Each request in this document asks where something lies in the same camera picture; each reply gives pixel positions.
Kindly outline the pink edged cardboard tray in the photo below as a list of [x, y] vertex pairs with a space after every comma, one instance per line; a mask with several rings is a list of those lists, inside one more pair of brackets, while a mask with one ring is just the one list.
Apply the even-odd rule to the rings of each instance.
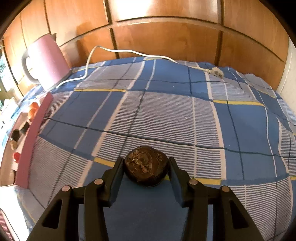
[[22, 139], [21, 156], [16, 170], [16, 178], [13, 174], [13, 150], [11, 149], [10, 142], [7, 142], [4, 149], [3, 158], [1, 161], [1, 186], [8, 186], [16, 184], [23, 188], [29, 186], [29, 172], [31, 165], [31, 157], [33, 155], [33, 147], [37, 138], [42, 120], [53, 100], [53, 95], [49, 92], [44, 95], [43, 101], [33, 123], [29, 127], [25, 137]]

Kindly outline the tan round potato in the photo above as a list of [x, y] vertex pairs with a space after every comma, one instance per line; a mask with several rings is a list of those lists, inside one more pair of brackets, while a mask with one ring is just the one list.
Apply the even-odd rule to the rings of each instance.
[[12, 150], [16, 150], [18, 147], [18, 142], [15, 140], [10, 141], [10, 147]]

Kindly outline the red tomato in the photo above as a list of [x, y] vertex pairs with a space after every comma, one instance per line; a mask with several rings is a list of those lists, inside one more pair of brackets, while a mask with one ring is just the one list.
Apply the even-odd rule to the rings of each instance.
[[21, 154], [19, 152], [14, 152], [13, 160], [15, 163], [19, 163], [20, 157], [21, 157]]

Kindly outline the cut dark cylinder vegetable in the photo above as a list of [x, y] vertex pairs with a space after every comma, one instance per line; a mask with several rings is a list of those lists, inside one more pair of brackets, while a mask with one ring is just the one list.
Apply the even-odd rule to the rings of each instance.
[[27, 133], [29, 127], [30, 127], [30, 124], [27, 121], [24, 121], [19, 128], [20, 133], [22, 135], [25, 135]]

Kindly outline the dark wrinkled round fruit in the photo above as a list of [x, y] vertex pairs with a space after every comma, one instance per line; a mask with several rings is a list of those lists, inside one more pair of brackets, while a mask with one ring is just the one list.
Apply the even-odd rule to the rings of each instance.
[[154, 187], [165, 178], [168, 157], [150, 146], [140, 146], [125, 157], [125, 174], [130, 181], [142, 187]]

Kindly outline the blue plaid tablecloth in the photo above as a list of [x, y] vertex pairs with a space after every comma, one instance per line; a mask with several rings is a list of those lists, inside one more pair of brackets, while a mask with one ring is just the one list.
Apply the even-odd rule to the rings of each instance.
[[295, 217], [295, 113], [263, 79], [205, 62], [126, 58], [74, 69], [52, 90], [27, 189], [27, 230], [64, 186], [100, 178], [118, 157], [151, 146], [209, 187], [229, 186], [265, 240]]

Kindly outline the dark brown wedge piece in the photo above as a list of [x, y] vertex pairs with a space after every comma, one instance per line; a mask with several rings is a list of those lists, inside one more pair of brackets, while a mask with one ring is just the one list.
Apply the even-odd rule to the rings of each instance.
[[11, 141], [15, 141], [15, 142], [18, 142], [18, 140], [20, 139], [20, 136], [21, 136], [21, 133], [18, 129], [15, 129], [12, 131], [11, 133], [11, 137], [10, 137], [10, 140]]

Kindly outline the pink electric kettle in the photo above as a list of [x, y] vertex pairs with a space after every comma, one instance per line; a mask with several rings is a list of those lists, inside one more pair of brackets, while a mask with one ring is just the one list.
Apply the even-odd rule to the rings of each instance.
[[[26, 59], [30, 58], [37, 78], [30, 74]], [[40, 84], [45, 91], [57, 87], [71, 75], [65, 57], [56, 43], [56, 34], [45, 34], [34, 41], [22, 56], [25, 76], [34, 84]]]

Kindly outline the small orange tangerine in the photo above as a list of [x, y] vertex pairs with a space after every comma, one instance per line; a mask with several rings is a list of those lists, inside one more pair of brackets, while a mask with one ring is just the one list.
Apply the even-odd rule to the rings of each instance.
[[32, 102], [30, 105], [29, 105], [29, 110], [31, 109], [38, 109], [39, 108], [39, 105], [37, 102]]

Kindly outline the large orange tangerine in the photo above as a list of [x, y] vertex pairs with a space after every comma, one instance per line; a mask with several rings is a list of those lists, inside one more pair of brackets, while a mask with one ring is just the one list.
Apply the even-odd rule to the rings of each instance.
[[32, 108], [32, 109], [29, 110], [28, 115], [27, 115], [27, 118], [28, 118], [29, 121], [34, 120], [38, 110], [39, 110], [38, 108]]

